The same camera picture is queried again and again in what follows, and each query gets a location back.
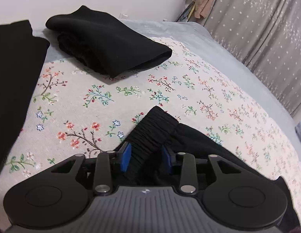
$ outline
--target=electrical outlet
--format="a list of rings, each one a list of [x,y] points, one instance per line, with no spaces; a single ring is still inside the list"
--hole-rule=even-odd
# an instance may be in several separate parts
[[[123,13],[120,13],[119,19],[128,19],[128,15],[125,15]]]

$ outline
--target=rolled black fabric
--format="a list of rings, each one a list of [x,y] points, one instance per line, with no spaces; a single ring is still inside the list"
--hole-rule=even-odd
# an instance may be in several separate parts
[[[169,47],[133,31],[110,14],[86,6],[49,18],[46,27],[61,33],[58,41],[64,52],[112,78],[129,69],[155,67],[172,55]]]
[[[49,45],[33,37],[29,21],[0,25],[0,171],[25,122]]]
[[[179,180],[175,176],[167,174],[162,167],[160,149],[165,144],[169,145],[169,148],[175,153],[187,152],[200,159],[206,159],[209,154],[217,154],[249,172],[265,178],[203,133],[178,123],[176,119],[158,106],[153,107],[148,112],[125,141],[132,144],[132,157],[128,171],[116,180],[116,186],[124,184],[177,186]],[[279,177],[275,181],[269,181],[280,187],[288,200],[288,207],[279,228],[287,233],[296,227],[300,227],[298,216],[293,208],[290,191],[283,178]],[[206,187],[203,185],[200,182],[199,188],[205,189]]]

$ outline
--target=gray curtain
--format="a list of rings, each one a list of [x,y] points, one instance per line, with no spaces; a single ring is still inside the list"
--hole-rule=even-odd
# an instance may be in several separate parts
[[[199,23],[295,114],[301,104],[301,0],[215,0]]]

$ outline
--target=floral bedsheet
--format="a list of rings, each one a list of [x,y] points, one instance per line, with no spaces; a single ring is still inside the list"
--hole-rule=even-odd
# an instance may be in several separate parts
[[[1,229],[10,225],[2,207],[9,188],[73,154],[95,157],[113,150],[155,105],[266,177],[283,176],[301,221],[301,163],[275,121],[182,43],[152,39],[169,46],[172,57],[153,69],[114,79],[73,58],[44,64],[25,124],[0,175]]]

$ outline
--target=orange flower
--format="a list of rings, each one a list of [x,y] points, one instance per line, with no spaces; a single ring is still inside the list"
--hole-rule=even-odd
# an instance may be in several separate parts
[[[93,123],[92,128],[98,131],[100,129],[100,124],[99,123]]]
[[[71,142],[71,146],[74,148],[78,148],[79,147],[79,138],[78,139],[73,139]]]
[[[62,139],[62,140],[65,140],[66,139],[66,134],[64,132],[59,132],[58,133],[58,139]]]
[[[68,129],[73,129],[74,126],[75,126],[75,124],[72,124],[72,123],[67,123],[67,124],[66,124],[66,127],[67,127]]]

